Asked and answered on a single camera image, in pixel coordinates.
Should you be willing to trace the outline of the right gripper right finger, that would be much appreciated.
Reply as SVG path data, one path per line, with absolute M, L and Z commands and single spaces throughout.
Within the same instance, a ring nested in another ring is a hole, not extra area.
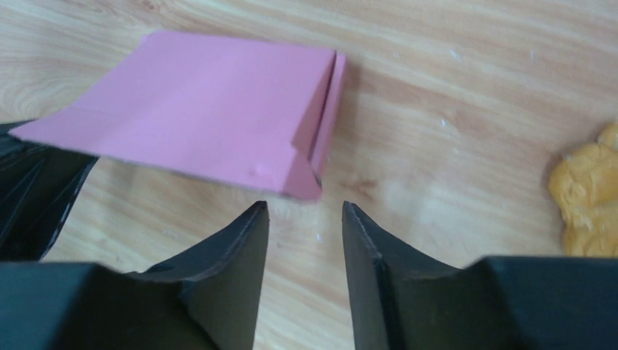
M 357 349 L 615 349 L 617 261 L 488 256 L 458 269 L 342 211 Z

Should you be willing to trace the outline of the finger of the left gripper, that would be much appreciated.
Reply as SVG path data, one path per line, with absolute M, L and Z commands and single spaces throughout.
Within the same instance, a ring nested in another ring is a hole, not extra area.
M 98 158 L 29 141 L 1 125 L 1 261 L 38 261 L 52 248 Z

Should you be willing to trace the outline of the pink paper box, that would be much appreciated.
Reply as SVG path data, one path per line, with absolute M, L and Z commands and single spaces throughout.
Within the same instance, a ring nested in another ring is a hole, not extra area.
M 325 47 L 158 31 L 75 102 L 11 134 L 316 201 L 345 70 Z

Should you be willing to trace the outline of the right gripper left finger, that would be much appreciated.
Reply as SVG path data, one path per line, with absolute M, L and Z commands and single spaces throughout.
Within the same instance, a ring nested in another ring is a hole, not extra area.
M 3 349 L 251 349 L 269 233 L 258 201 L 141 273 L 94 262 L 1 264 Z

